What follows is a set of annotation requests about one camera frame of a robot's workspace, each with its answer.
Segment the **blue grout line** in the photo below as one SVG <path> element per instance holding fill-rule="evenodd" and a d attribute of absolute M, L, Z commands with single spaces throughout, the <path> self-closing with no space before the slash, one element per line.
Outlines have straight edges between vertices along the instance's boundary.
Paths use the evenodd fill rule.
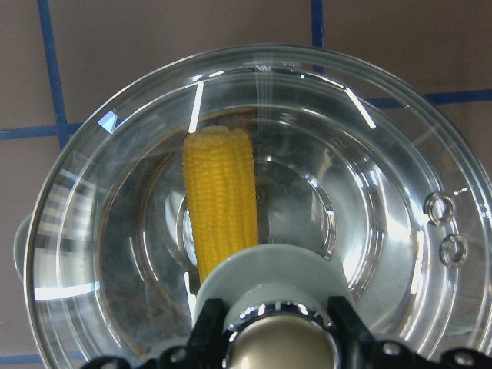
<path fill-rule="evenodd" d="M 43 360 L 38 354 L 0 356 L 0 366 L 20 364 L 42 364 Z"/>
<path fill-rule="evenodd" d="M 438 92 L 435 94 L 426 94 L 425 96 L 436 105 L 491 101 L 492 88 L 473 91 Z"/>
<path fill-rule="evenodd" d="M 50 136 L 73 135 L 82 123 L 71 123 L 69 125 L 42 125 L 38 127 L 25 127 L 0 131 L 0 140 L 15 140 L 18 138 L 39 138 Z"/>
<path fill-rule="evenodd" d="M 324 47 L 323 0 L 311 0 L 311 44 Z"/>
<path fill-rule="evenodd" d="M 473 91 L 438 92 L 426 94 L 435 105 L 466 104 L 471 102 L 492 101 L 492 88 Z M 368 103 L 379 109 L 402 108 L 402 104 L 394 98 L 372 98 Z M 15 140 L 17 138 L 39 138 L 49 136 L 73 135 L 82 123 L 65 125 L 43 125 L 0 131 L 0 141 Z"/>
<path fill-rule="evenodd" d="M 66 125 L 67 117 L 65 114 L 65 103 L 63 101 L 62 80 L 60 79 L 60 70 L 56 57 L 55 37 L 53 35 L 48 0 L 38 0 L 38 11 L 45 45 L 46 64 L 48 66 L 49 84 L 52 90 L 55 120 L 57 125 Z M 58 141 L 60 148 L 63 148 L 68 142 L 68 133 L 60 131 L 58 133 Z"/>
<path fill-rule="evenodd" d="M 457 91 L 457 92 L 437 92 L 424 95 L 435 105 L 466 104 L 471 102 L 492 101 L 492 89 Z M 379 109 L 402 108 L 403 105 L 394 98 L 370 98 L 368 103 Z"/>

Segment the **corn on the cob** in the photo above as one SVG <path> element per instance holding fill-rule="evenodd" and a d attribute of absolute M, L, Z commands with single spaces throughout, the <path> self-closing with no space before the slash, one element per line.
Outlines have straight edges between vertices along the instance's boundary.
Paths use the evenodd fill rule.
<path fill-rule="evenodd" d="M 203 281 L 224 259 L 256 245 L 251 141 L 240 128 L 204 128 L 184 140 L 184 183 L 198 272 Z"/>

